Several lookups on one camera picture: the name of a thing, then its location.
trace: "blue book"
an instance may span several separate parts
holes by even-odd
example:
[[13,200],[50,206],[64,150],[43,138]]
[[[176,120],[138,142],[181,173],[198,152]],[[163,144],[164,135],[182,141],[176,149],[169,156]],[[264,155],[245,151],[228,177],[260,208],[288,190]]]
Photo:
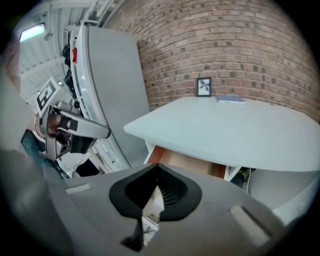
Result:
[[215,98],[219,103],[246,104],[246,101],[237,95],[217,95]]

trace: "white table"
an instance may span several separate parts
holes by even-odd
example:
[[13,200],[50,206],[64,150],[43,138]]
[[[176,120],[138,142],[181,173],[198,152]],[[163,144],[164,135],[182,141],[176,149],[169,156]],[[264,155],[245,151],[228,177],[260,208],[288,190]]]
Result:
[[232,177],[240,167],[320,170],[320,125],[301,112],[267,102],[183,97],[130,122],[124,130],[163,148],[234,167]]

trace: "gray panel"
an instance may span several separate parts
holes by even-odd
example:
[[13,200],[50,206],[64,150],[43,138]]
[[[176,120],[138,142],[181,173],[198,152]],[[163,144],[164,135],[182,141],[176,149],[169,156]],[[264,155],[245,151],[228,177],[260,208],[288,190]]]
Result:
[[127,33],[89,27],[88,52],[95,91],[103,114],[132,167],[147,157],[145,142],[124,125],[149,112],[137,42]]
[[273,210],[301,193],[318,175],[318,171],[292,172],[257,169],[250,178],[250,194]]

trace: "ceiling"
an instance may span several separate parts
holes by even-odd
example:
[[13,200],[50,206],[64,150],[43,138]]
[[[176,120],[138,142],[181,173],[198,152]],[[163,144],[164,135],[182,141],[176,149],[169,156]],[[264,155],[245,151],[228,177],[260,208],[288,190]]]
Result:
[[[95,0],[44,0],[36,5],[18,24],[15,34],[20,36],[21,31],[45,23],[45,34],[50,32],[53,37],[44,40],[44,35],[35,36],[20,43],[19,71],[21,76],[21,97],[35,110],[37,92],[53,76],[56,81],[64,81],[68,67],[62,57],[64,47],[64,29],[70,30],[79,25],[87,10]],[[105,1],[99,0],[95,10]],[[117,7],[111,4],[111,13]]]

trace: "cable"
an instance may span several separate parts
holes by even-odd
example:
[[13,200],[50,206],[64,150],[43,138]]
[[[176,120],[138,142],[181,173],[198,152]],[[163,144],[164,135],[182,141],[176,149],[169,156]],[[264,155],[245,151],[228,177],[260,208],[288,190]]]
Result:
[[246,193],[248,194],[248,187],[249,187],[249,182],[250,182],[250,176],[251,176],[251,168],[249,169],[249,179],[248,179],[248,183],[246,185]]

